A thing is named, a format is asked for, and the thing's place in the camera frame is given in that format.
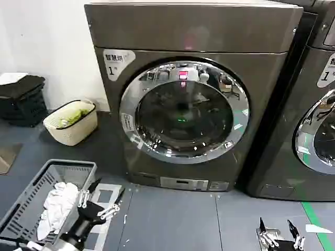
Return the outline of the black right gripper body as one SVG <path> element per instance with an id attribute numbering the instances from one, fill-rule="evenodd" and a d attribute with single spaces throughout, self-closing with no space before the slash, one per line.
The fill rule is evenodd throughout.
<path id="1" fill-rule="evenodd" d="M 279 242 L 279 246 L 274 246 L 275 251 L 295 251 L 293 242 Z"/>

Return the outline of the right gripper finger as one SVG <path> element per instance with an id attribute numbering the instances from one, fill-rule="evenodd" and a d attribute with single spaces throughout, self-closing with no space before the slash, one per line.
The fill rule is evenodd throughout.
<path id="1" fill-rule="evenodd" d="M 287 223 L 289 231 L 294 238 L 293 249 L 304 249 L 306 238 L 304 236 L 300 236 L 297 227 L 290 220 L 287 220 Z"/>
<path id="2" fill-rule="evenodd" d="M 265 224 L 261 217 L 259 226 L 259 240 L 261 241 L 262 245 L 267 248 L 279 247 L 279 243 L 266 230 Z"/>

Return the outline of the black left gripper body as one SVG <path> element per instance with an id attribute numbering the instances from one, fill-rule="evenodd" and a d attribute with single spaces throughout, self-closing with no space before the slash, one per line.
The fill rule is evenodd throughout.
<path id="1" fill-rule="evenodd" d="M 84 248 L 84 244 L 96 225 L 105 223 L 105 219 L 101 219 L 97 214 L 103 211 L 103 207 L 88 201 L 86 208 L 78 208 L 78 218 L 71 228 L 62 234 L 62 240 L 70 245 L 70 248 Z"/>

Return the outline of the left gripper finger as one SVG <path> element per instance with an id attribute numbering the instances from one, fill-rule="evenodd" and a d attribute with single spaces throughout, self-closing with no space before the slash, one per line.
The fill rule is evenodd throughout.
<path id="1" fill-rule="evenodd" d="M 95 191 L 96 187 L 101 182 L 102 178 L 97 179 L 96 181 L 92 182 L 86 190 L 82 190 L 79 195 L 79 200 L 77 203 L 78 208 L 86 208 L 87 202 L 91 196 L 91 194 Z"/>
<path id="2" fill-rule="evenodd" d="M 120 211 L 120 205 L 122 203 L 122 198 L 125 193 L 125 188 L 122 188 L 119 191 L 118 197 L 116 198 L 115 202 L 108 206 L 106 209 L 100 211 L 97 213 L 97 216 L 100 217 L 100 219 L 111 219 Z"/>

